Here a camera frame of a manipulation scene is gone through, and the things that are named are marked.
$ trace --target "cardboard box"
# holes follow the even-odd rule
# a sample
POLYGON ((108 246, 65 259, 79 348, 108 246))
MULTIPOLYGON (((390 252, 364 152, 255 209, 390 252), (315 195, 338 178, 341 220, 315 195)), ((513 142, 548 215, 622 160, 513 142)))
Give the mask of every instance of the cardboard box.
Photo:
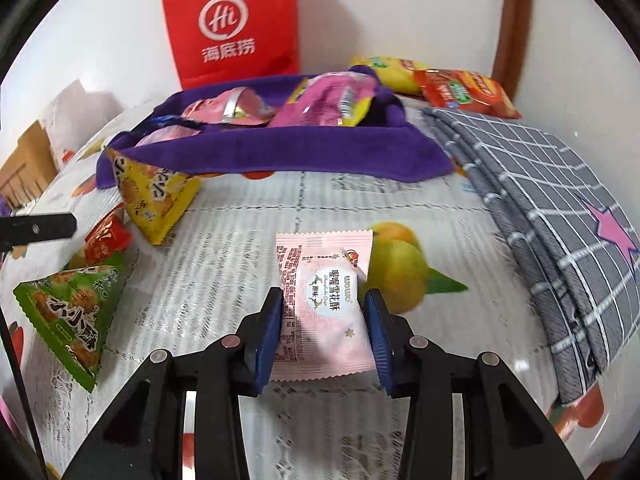
POLYGON ((18 209, 42 195, 57 174, 49 137, 35 121, 0 169, 0 194, 9 207, 18 209))

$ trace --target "blue gripper pad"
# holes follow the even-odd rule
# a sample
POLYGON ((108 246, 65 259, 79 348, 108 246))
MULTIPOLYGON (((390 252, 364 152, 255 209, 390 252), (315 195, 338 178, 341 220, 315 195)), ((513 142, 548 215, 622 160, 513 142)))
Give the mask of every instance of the blue gripper pad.
POLYGON ((280 341, 282 326, 282 290, 272 288, 267 295, 265 305, 260 314, 265 314, 264 332, 255 352, 254 386, 261 393, 264 385, 269 382, 271 367, 276 355, 276 348, 280 341))
POLYGON ((369 330, 369 339, 371 341, 371 351, 376 361, 376 370, 378 371, 378 380, 384 387, 386 394, 391 395, 394 389, 392 379, 392 362, 391 348, 386 336, 385 328, 380 318, 376 298, 371 291, 367 292, 364 297, 364 317, 369 330))

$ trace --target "tablecloth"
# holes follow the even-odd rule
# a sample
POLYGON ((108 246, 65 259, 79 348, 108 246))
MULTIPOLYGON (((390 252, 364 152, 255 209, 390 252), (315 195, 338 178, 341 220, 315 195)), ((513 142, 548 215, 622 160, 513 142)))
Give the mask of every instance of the tablecloth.
MULTIPOLYGON (((86 149, 95 150, 96 140, 132 128, 154 104, 116 118, 86 149)), ((421 126, 417 109, 408 108, 407 114, 421 126)), ((9 258, 0 272, 0 304, 8 323, 16 320, 24 328, 22 370, 44 453, 59 472, 151 351, 202 350, 260 309, 270 286, 278 285, 276 232, 363 229, 385 220, 409 226, 428 262, 470 289, 425 296, 406 314, 414 332, 449 352, 472 357, 486 350, 498 353, 544 412, 558 396, 530 295, 502 235, 464 176, 402 184, 304 172, 277 172, 263 180, 238 174, 205 179, 159 247, 151 247, 132 228, 134 242, 127 253, 132 272, 106 341, 97 387, 88 394, 33 333, 12 293, 19 282, 60 270, 93 225, 120 201, 116 189, 72 197, 95 172, 98 155, 85 156, 85 151, 61 172, 33 211, 72 211, 78 218, 74 238, 34 244, 23 258, 9 258)), ((638 401, 627 386, 640 378, 633 358, 638 349, 635 336, 601 378, 606 416, 594 428, 574 428, 567 442, 585 473, 618 452, 620 421, 638 420, 638 401)), ((10 383, 8 365, 0 365, 2 396, 24 427, 10 383)), ((454 475, 462 478, 459 399, 455 407, 454 475)), ((374 372, 270 383, 257 399, 241 399, 250 473, 265 479, 395 478, 407 409, 404 400, 386 397, 374 372)))

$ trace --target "white wall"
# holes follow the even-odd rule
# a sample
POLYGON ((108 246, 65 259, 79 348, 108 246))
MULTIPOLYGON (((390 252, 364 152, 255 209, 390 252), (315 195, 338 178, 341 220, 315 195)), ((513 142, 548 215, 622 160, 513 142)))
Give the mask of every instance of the white wall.
MULTIPOLYGON (((347 67, 356 54, 492 68, 502 0, 299 0, 302 69, 347 67)), ((60 0, 2 83, 0 164, 73 79, 132 106, 178 91, 161 0, 60 0)))
POLYGON ((515 103, 574 148, 640 228, 640 63, 593 0, 534 0, 515 103))

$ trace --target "gray checkered cloth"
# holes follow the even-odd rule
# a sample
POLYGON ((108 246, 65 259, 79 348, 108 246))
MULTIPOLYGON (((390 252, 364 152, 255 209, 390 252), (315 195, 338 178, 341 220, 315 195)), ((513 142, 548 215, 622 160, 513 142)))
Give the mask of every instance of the gray checkered cloth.
POLYGON ((545 327, 560 399, 572 402, 636 330, 635 230, 555 136, 458 110, 426 108, 423 115, 510 245, 545 327))

